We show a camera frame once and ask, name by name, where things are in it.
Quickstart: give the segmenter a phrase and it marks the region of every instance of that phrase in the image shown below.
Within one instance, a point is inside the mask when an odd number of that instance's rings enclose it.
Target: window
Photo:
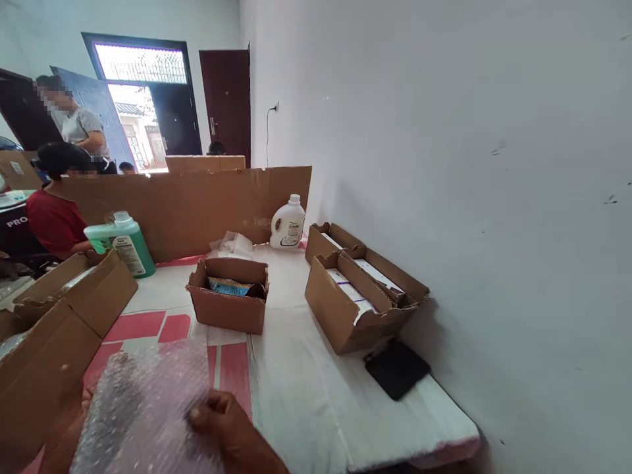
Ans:
[[[131,125],[123,125],[123,130],[125,130],[127,142],[130,144],[130,148],[132,149],[134,161],[137,163],[145,163],[146,165],[147,163],[145,162],[145,157],[143,156],[143,152],[140,149],[140,144],[138,143],[134,127]]]
[[[96,43],[106,80],[186,84],[182,51]]]

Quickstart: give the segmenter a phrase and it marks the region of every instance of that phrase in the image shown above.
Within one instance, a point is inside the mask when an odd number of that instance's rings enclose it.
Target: hand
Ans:
[[[232,394],[211,390],[189,413],[194,431],[215,441],[227,474],[289,474]]]
[[[45,443],[39,474],[68,474],[94,393],[80,386],[65,400]]]

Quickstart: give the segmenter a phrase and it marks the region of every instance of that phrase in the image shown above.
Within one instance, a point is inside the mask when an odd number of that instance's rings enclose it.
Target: person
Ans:
[[[88,109],[80,107],[57,76],[40,76],[36,89],[56,108],[67,115],[61,129],[65,142],[86,150],[98,163],[99,174],[117,174],[116,164],[110,160],[101,119]]]
[[[211,142],[207,155],[226,155],[226,147],[222,142]]]
[[[79,445],[92,389],[75,388],[45,443],[40,474],[66,474]],[[193,432],[219,447],[226,474],[289,474],[281,458],[252,425],[235,397],[210,390],[188,414]]]
[[[68,143],[42,145],[33,162],[51,179],[50,184],[26,200],[26,215],[33,235],[61,260],[91,250],[92,245],[84,234],[86,222],[77,205],[59,194],[64,188],[62,174],[96,174],[95,163],[84,149]]]
[[[123,161],[118,165],[118,169],[122,174],[136,174],[136,169],[134,169],[134,165],[129,163],[128,161]]]

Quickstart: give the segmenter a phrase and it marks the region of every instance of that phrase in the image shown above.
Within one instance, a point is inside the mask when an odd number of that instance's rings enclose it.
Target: black hair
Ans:
[[[211,142],[207,155],[226,155],[226,147],[222,142]]]
[[[66,174],[69,169],[81,173],[97,169],[86,150],[63,142],[50,142],[39,147],[38,157],[33,160],[33,164],[56,181],[60,180],[61,175]]]
[[[38,87],[51,91],[63,92],[68,97],[72,97],[72,92],[66,90],[64,83],[59,76],[40,76],[35,79],[35,84]]]

